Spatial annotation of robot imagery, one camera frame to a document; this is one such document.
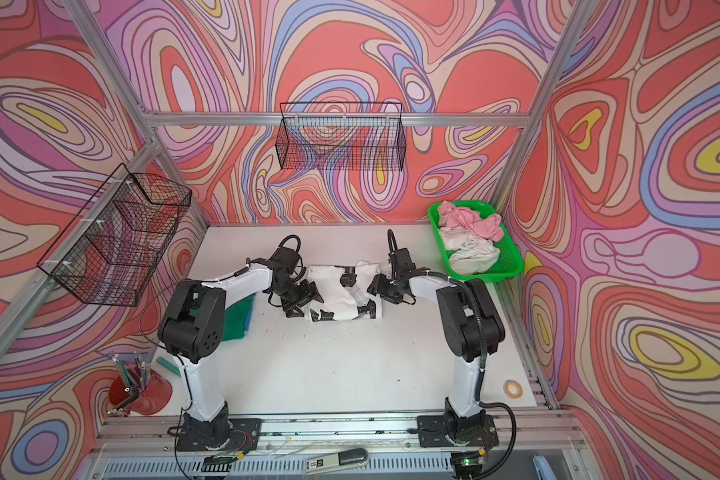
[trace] clothes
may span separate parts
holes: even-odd
[[[378,264],[358,262],[351,267],[355,275],[353,286],[343,286],[341,277],[347,273],[344,266],[309,265],[307,279],[315,282],[322,302],[313,300],[307,305],[306,316],[309,321],[352,320],[368,317],[368,303],[373,302],[373,318],[381,318],[381,298],[367,293],[376,274],[381,272]]]
[[[501,250],[493,245],[493,241],[473,234],[463,226],[444,226],[439,231],[445,250],[453,251],[448,263],[457,274],[482,274],[499,259]]]
[[[499,214],[489,215],[481,219],[480,213],[467,208],[466,206],[455,206],[448,200],[444,200],[437,207],[440,214],[440,226],[463,226],[473,234],[498,242],[503,238],[501,228],[501,216]]]

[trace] patterned wall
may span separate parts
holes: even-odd
[[[102,3],[96,17],[146,108],[278,111],[401,101],[411,112],[525,112],[567,2]],[[211,223],[410,221],[488,198],[517,129],[408,129],[403,172],[280,171],[273,128],[160,135]]]
[[[0,2],[0,313],[47,245],[140,148],[66,13]]]
[[[413,221],[442,199],[487,199],[516,128],[408,129],[403,171],[280,170],[272,127],[159,130],[210,223]]]
[[[601,2],[506,218],[605,478],[720,478],[720,2]]]
[[[527,111],[570,10],[559,0],[100,4],[135,90],[162,111],[277,111],[327,98]]]
[[[141,146],[61,2],[0,2],[0,313],[49,242]],[[185,277],[203,229],[185,219],[142,305]],[[165,297],[144,316],[154,331]],[[146,351],[143,307],[53,293],[0,360],[0,478],[69,478],[115,377],[107,355]]]

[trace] white table surface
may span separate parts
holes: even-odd
[[[301,237],[307,265],[350,265],[359,260],[385,264],[388,228],[394,230],[398,246],[409,249],[417,266],[444,271],[428,224],[215,226],[205,235],[189,278],[239,270],[246,257],[269,258],[289,234]],[[488,291],[505,319],[492,284]],[[454,355],[445,342],[437,305],[426,300],[413,306],[384,302],[383,308],[381,319],[308,322],[286,318],[282,309],[269,306],[266,295],[257,294],[245,338],[222,342],[214,353],[229,413],[442,409]],[[482,398],[536,406],[511,329],[505,330],[507,338],[487,367]],[[158,350],[157,356],[166,355]],[[186,404],[185,384],[156,362],[153,369],[173,384],[171,401],[158,415],[178,415]],[[520,398],[504,394],[507,380],[522,387]]]

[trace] red pencil cup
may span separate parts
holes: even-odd
[[[128,372],[136,382],[139,380],[137,372],[130,369]],[[170,382],[152,370],[148,385],[138,398],[128,404],[127,408],[141,415],[154,415],[168,405],[171,395],[173,395],[173,387]],[[124,390],[122,378],[117,376],[112,386],[109,387],[109,403],[117,406],[129,396],[130,393]]]

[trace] green eraser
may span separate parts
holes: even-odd
[[[173,365],[169,360],[166,360],[165,358],[159,356],[157,357],[157,363],[170,370],[173,375],[181,376],[181,370],[179,370],[178,367]]]

